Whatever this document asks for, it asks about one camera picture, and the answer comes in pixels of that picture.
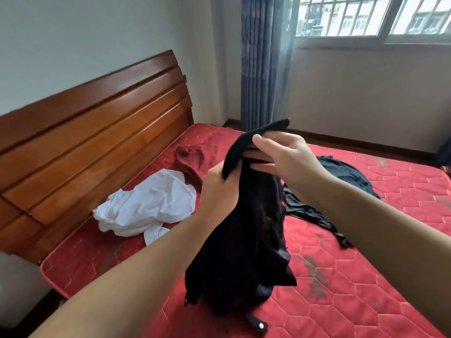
mattress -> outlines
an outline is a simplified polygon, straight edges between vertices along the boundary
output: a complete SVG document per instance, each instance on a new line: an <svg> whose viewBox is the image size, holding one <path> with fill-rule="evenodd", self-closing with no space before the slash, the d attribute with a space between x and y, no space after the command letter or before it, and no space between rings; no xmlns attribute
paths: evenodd
<svg viewBox="0 0 451 338"><path fill-rule="evenodd" d="M131 190L152 173L174 169L175 149L199 144L221 131L195 124L125 187ZM451 181L430 166L311 146L362 171L381 199L451 235ZM275 287L254 313L268 323L268 338L442 337L356 249L343 250L334 236L314 224L287 216L285 237L296 287ZM144 238L102 233L89 218L42 262L41 273L69 298L145 246ZM233 315L214 317L202 303L184 306L183 277L176 283L144 337L254 337L258 333Z"/></svg>

white cloth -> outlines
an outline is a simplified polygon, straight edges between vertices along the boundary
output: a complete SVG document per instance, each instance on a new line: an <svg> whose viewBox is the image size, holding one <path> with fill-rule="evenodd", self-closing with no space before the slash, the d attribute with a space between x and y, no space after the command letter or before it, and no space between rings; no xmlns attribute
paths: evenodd
<svg viewBox="0 0 451 338"><path fill-rule="evenodd" d="M196 206L196 191L185 184L182 172L162 169L131 191L119 189L94 211L103 232L113 230L118 236L144 233L149 245L169 231L163 222L187 219Z"/></svg>

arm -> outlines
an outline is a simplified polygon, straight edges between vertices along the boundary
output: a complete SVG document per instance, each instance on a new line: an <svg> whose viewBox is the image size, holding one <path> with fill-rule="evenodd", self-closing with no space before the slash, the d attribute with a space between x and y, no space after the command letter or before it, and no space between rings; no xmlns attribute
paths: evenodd
<svg viewBox="0 0 451 338"><path fill-rule="evenodd" d="M451 237L332 176L302 137L255 136L260 151L296 197L320 210L376 269L443 334L451 337Z"/></svg>
<svg viewBox="0 0 451 338"><path fill-rule="evenodd" d="M241 165L226 181L222 165L205 176L201 201L191 218L87 285L31 338L139 337L174 282L238 202Z"/></svg>

bed frame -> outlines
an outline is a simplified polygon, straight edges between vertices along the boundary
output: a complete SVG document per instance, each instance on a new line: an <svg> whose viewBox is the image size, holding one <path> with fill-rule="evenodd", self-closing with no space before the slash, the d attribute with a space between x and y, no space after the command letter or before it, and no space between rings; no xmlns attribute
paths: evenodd
<svg viewBox="0 0 451 338"><path fill-rule="evenodd" d="M0 117L0 250L38 264L193 124L172 51Z"/></svg>

forearm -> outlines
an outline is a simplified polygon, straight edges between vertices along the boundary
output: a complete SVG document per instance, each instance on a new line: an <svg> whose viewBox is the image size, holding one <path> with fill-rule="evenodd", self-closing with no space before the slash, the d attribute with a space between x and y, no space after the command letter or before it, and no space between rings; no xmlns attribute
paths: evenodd
<svg viewBox="0 0 451 338"><path fill-rule="evenodd" d="M119 338L139 336L214 226L194 215L106 272L53 314L33 335Z"/></svg>
<svg viewBox="0 0 451 338"><path fill-rule="evenodd" d="M451 336L451 238L343 181L318 185L317 207L374 267Z"/></svg>

